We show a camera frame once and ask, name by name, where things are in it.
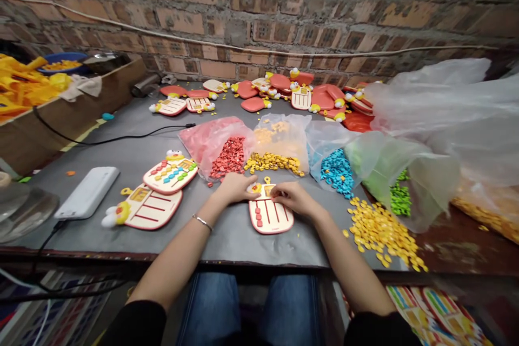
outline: table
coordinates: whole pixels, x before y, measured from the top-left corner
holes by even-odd
[[[200,83],[190,83],[188,89],[201,88]],[[176,117],[151,114],[150,104],[158,98],[135,99],[127,107],[115,114],[115,119],[86,139],[95,142],[121,135],[140,135],[166,125],[203,123],[224,116],[237,116],[250,128],[258,123],[258,118],[272,114],[312,115],[307,111],[296,111],[286,101],[274,101],[271,110],[263,110],[260,115],[251,114],[239,107],[241,99],[235,99],[232,91],[226,100],[222,95],[216,101],[217,115],[204,112],[191,114],[187,110]],[[313,120],[323,120],[320,115],[313,115]],[[214,191],[207,187],[201,178],[195,178],[184,188],[184,198],[173,219],[162,229],[142,231],[130,227],[104,229],[101,219],[105,210],[125,199],[120,190],[125,187],[135,188],[142,182],[143,174],[158,161],[161,161],[169,149],[185,151],[177,137],[178,130],[164,130],[159,134],[140,139],[121,141],[93,146],[77,146],[58,158],[32,178],[29,185],[45,188],[58,195],[64,201],[81,181],[85,174],[97,166],[115,166],[121,171],[115,184],[95,212],[84,221],[74,221],[66,229],[59,231],[46,247],[47,253],[55,256],[125,258],[152,261],[166,246],[172,237],[184,226],[202,202]],[[76,171],[68,177],[66,172]],[[268,175],[272,182],[300,180],[306,190],[326,206],[341,229],[348,229],[352,222],[346,208],[348,202],[343,196],[320,188],[309,175],[295,177],[291,172],[257,172],[262,179]],[[360,198],[366,198],[362,187],[355,190]],[[55,224],[54,219],[47,220],[41,227],[0,248],[3,254],[34,252]],[[470,274],[517,275],[519,269],[513,263],[519,247],[492,232],[477,229],[477,223],[467,218],[460,211],[453,211],[451,221],[443,218],[431,227],[426,234],[418,236],[422,250],[418,253],[424,258],[432,272],[461,272]],[[363,254],[375,270],[386,270],[376,259],[375,252]],[[246,204],[229,207],[211,235],[202,255],[202,262],[224,264],[283,265],[284,267],[327,268],[328,261],[316,233],[311,226],[296,220],[294,227],[279,235],[260,235],[250,223]],[[401,261],[393,261],[389,270],[406,270]]]

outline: hand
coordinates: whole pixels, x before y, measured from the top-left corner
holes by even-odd
[[[312,221],[328,212],[296,181],[277,184],[270,192],[272,201],[292,209]]]
[[[222,184],[218,187],[214,195],[227,205],[237,203],[242,200],[254,200],[260,194],[252,194],[247,192],[247,187],[258,181],[258,176],[245,177],[238,173],[227,173]]]

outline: pile of red beads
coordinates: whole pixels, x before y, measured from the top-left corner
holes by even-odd
[[[222,152],[212,163],[209,178],[219,179],[229,172],[245,173],[243,141],[244,137],[231,137],[223,146]]]

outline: jeans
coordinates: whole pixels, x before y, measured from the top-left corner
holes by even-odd
[[[240,330],[236,278],[223,273],[197,273],[177,345],[222,344],[222,339]],[[257,332],[262,340],[274,346],[322,344],[316,278],[307,275],[274,277]]]

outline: red plastic bag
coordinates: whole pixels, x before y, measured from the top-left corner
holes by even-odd
[[[244,137],[243,157],[248,160],[255,143],[254,133],[236,116],[225,117],[182,130],[178,137],[198,164],[198,173],[208,181],[212,163],[230,137]]]

